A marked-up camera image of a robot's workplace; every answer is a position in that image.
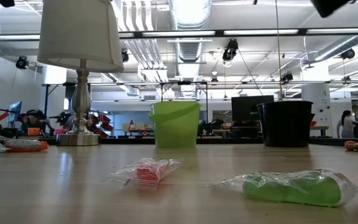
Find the person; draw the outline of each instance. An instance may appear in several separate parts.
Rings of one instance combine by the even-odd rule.
[[[340,138],[339,128],[342,126],[342,138],[354,138],[353,123],[352,112],[348,110],[343,111],[342,118],[336,126],[337,137]]]

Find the lamp base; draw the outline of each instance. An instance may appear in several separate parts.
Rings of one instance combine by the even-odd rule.
[[[98,134],[58,134],[56,140],[58,146],[97,146],[99,138]]]

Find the ceiling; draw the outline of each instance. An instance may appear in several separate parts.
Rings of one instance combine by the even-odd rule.
[[[262,4],[259,1],[256,6],[251,5],[251,0],[238,1],[213,1],[209,29],[275,29],[277,28],[276,7]],[[279,28],[313,28],[313,27],[358,27],[358,3],[348,5],[340,9],[337,13],[327,19],[322,19],[310,6],[309,0],[278,0],[280,4],[295,2],[298,6],[279,6],[278,7],[278,26]],[[0,34],[25,34],[39,33],[42,2],[29,1],[33,9],[27,6],[15,8],[0,7]],[[167,0],[152,1],[153,23],[157,30],[171,29],[170,12]],[[224,68],[222,61],[216,61],[210,52],[214,52],[215,58],[222,52],[227,45],[229,38],[210,38],[212,42],[205,43],[203,49],[203,59],[200,66],[198,80],[211,79],[211,72],[217,71],[218,80],[224,81],[226,74],[227,82],[249,81],[252,77],[247,71],[246,65],[251,70],[257,81],[271,80],[270,74],[279,69],[279,58],[281,65],[289,62],[298,54],[303,52],[319,51],[333,42],[343,38],[341,36],[307,36],[307,37],[281,37],[280,54],[278,53],[278,40],[276,37],[241,37],[237,38],[239,51],[244,57],[244,61],[237,55],[231,67]],[[162,54],[164,65],[167,66],[168,78],[177,80],[176,56],[173,44],[167,43],[167,39],[157,39],[158,47]],[[8,56],[18,57],[20,55],[29,56],[29,60],[36,62],[38,42],[1,42],[1,50]],[[358,57],[358,46],[353,48]],[[123,73],[116,74],[122,82],[140,82],[137,75],[138,63],[130,54],[129,61],[124,64]],[[331,79],[341,79],[345,73],[358,71],[358,59],[348,63],[345,71],[342,67],[334,69],[342,64],[341,59],[332,58],[330,63]],[[300,79],[300,67],[291,69],[294,79]],[[75,73],[71,72],[69,78],[75,78]],[[91,74],[91,82],[110,82],[101,74]],[[234,86],[214,86],[212,88],[234,88]],[[255,88],[254,86],[243,86],[243,88]],[[99,86],[93,91],[121,91],[114,86]]]

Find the green bucket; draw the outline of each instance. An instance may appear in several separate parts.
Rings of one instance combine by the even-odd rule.
[[[155,144],[159,148],[196,147],[201,105],[196,102],[161,102],[152,105]]]

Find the computer monitor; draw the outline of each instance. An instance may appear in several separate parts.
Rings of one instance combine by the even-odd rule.
[[[259,120],[257,105],[274,102],[274,96],[242,96],[231,98],[233,121]]]
[[[16,122],[20,115],[21,109],[22,109],[21,101],[11,104],[11,106],[9,107],[10,113],[9,113],[9,117],[8,117],[8,122],[10,122],[10,123]]]

